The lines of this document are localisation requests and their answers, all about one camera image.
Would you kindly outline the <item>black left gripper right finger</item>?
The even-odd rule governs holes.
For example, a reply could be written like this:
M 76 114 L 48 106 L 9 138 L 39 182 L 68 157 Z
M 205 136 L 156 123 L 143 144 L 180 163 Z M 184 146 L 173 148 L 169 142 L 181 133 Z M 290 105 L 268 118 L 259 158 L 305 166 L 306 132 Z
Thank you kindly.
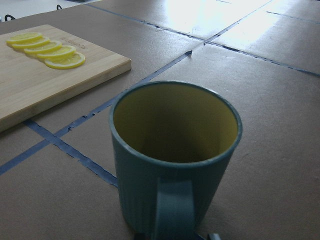
M 221 240 L 221 238 L 218 233 L 209 233 L 207 235 L 207 240 Z

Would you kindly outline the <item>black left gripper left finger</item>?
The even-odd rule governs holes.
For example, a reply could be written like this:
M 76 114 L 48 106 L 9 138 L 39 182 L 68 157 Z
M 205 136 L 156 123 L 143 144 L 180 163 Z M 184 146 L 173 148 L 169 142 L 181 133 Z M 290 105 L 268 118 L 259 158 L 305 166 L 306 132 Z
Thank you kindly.
M 137 232 L 134 234 L 133 240 L 145 240 L 145 239 L 146 239 L 146 235 L 144 233 Z

